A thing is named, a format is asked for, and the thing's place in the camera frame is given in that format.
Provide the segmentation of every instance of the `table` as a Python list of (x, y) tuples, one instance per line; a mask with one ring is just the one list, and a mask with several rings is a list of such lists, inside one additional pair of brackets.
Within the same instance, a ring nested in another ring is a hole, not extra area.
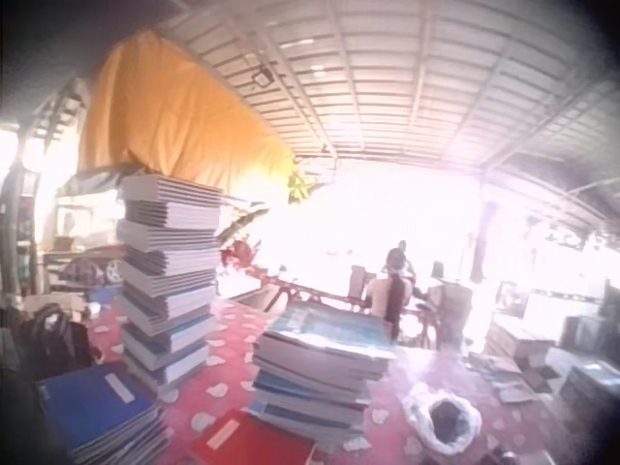
[[(257, 368), (249, 361), (248, 354), (271, 315), (225, 300), (214, 302), (212, 311), (221, 323), (219, 330), (209, 337), (210, 366), (181, 385), (176, 401), (171, 404), (158, 401), (165, 411), (165, 422), (172, 429), (172, 443), (162, 456), (162, 464), (185, 463), (185, 444), (199, 436), (192, 428), (196, 414), (217, 418), (228, 409), (244, 408), (252, 401), (251, 382)], [(88, 323), (91, 342), (102, 350), (106, 361), (119, 359), (118, 325), (123, 319), (111, 308)], [(498, 442), (523, 453), (541, 449), (560, 453), (569, 444), (562, 437), (559, 423), (542, 402), (520, 407), (501, 405), (490, 385), (480, 374), (468, 370), (458, 357), (423, 349), (400, 348), (397, 352), (398, 359), (392, 363), (388, 375), (371, 386), (372, 405), (366, 412), (364, 425), (364, 436), (371, 448), (354, 452), (339, 450), (321, 458), (325, 465), (399, 465), (421, 459), (423, 452), (416, 431), (407, 423), (400, 404), (400, 398), (419, 382), (469, 399), (482, 415), (481, 434), (465, 452), (452, 458), (430, 453), (439, 463), (477, 464), (488, 447)], [(214, 397), (207, 392), (219, 384), (228, 388), (224, 396)], [(373, 420), (373, 411), (387, 412), (383, 424)], [(554, 441), (560, 450), (552, 448)]]

